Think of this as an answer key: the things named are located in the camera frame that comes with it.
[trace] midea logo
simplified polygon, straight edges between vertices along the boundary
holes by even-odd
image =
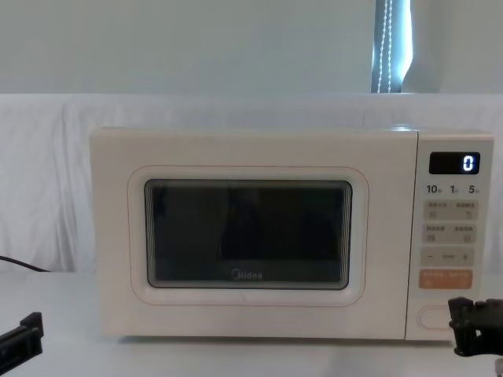
[[[233,280],[262,280],[262,273],[243,271],[242,269],[233,269],[230,276]]]

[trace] white wall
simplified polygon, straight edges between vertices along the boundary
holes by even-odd
[[[1,0],[0,93],[368,93],[374,12],[374,0]]]
[[[503,1],[413,0],[403,91],[503,93]]]

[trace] control panel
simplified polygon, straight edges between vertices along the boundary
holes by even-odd
[[[492,151],[489,134],[419,133],[407,339],[444,339],[447,300],[478,295]]]

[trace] digital display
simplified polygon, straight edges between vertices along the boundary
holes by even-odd
[[[430,155],[430,174],[478,174],[478,152],[433,152]]]

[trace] microwave window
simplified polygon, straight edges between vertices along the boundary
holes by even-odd
[[[150,180],[149,283],[344,289],[351,199],[347,181]]]

